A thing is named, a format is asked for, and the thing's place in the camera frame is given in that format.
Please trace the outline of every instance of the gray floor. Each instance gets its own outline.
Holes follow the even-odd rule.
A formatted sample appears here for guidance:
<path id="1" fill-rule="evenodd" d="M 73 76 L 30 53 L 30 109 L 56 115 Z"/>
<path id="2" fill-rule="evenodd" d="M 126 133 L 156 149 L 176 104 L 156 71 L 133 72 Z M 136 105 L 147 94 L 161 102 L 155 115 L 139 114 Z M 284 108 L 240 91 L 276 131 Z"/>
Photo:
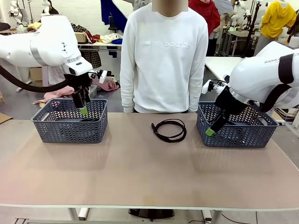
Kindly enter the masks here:
<path id="1" fill-rule="evenodd" d="M 102 62 L 105 66 L 103 69 L 112 69 L 112 72 L 119 76 L 120 66 L 119 58 L 111 60 L 108 55 L 102 56 Z M 210 71 L 205 72 L 204 82 L 210 78 L 215 78 Z M 6 101 L 0 104 L 0 112 L 13 116 L 14 119 L 31 119 L 33 115 L 40 109 L 38 105 L 32 105 L 37 99 L 42 99 L 43 94 L 31 93 L 27 91 L 15 92 L 16 87 L 0 76 L 0 90 Z M 114 92 L 98 92 L 98 98 L 108 99 L 109 112 L 122 112 L 120 91 Z M 213 93 L 206 94 L 201 97 L 202 101 L 212 101 L 215 99 Z M 299 167 L 299 139 L 297 139 L 285 127 L 277 128 L 273 139 L 289 156 L 293 163 Z M 171 220 L 187 223 L 191 220 L 202 220 L 199 211 L 176 210 L 176 215 L 170 220 L 155 222 L 170 222 Z M 238 221 L 254 224 L 254 212 L 224 212 L 229 218 Z M 0 207 L 0 224 L 13 224 L 14 218 L 31 218 L 31 219 L 52 219 L 52 220 L 68 220 L 69 214 L 67 209 L 33 209 L 33 208 L 10 208 Z M 88 220 L 106 220 L 106 221 L 131 221 L 136 220 L 128 214 L 127 209 L 91 209 Z M 258 221 L 260 224 L 298 224 L 299 211 L 288 212 L 258 212 Z M 222 224 L 229 224 L 230 221 L 221 217 Z"/>

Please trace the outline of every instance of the red jacket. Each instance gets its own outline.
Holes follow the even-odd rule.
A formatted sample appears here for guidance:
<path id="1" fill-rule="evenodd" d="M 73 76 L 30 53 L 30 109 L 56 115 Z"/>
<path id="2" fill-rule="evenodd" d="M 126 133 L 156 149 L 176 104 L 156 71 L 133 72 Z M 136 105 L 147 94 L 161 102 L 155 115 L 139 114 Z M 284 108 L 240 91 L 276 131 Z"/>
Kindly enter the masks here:
<path id="1" fill-rule="evenodd" d="M 201 0 L 189 0 L 189 7 L 205 18 L 209 35 L 214 29 L 219 27 L 220 15 L 212 0 L 210 0 L 210 3 L 205 3 Z"/>

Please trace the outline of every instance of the yellow shirt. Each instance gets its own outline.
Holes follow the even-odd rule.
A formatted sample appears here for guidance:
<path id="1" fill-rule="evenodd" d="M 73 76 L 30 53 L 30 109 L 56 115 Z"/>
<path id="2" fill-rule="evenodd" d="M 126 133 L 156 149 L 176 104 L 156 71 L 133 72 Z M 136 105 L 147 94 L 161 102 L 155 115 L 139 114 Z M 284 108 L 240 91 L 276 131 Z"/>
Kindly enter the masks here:
<path id="1" fill-rule="evenodd" d="M 275 1 L 263 17 L 261 33 L 267 38 L 277 38 L 283 32 L 282 27 L 294 25 L 296 17 L 296 12 L 290 4 L 282 7 L 278 1 Z"/>

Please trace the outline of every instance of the blue cloth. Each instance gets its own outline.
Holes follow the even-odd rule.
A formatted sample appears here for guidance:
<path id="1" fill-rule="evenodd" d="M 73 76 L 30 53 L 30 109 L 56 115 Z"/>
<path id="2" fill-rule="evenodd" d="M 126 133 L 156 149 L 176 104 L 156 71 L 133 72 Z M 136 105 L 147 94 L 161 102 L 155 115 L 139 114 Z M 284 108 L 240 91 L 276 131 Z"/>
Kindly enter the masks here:
<path id="1" fill-rule="evenodd" d="M 105 25 L 109 24 L 109 16 L 113 16 L 114 23 L 122 32 L 125 31 L 127 18 L 116 7 L 112 0 L 101 0 L 102 21 Z"/>
<path id="2" fill-rule="evenodd" d="M 112 44 L 122 44 L 122 39 L 116 39 L 111 42 Z"/>

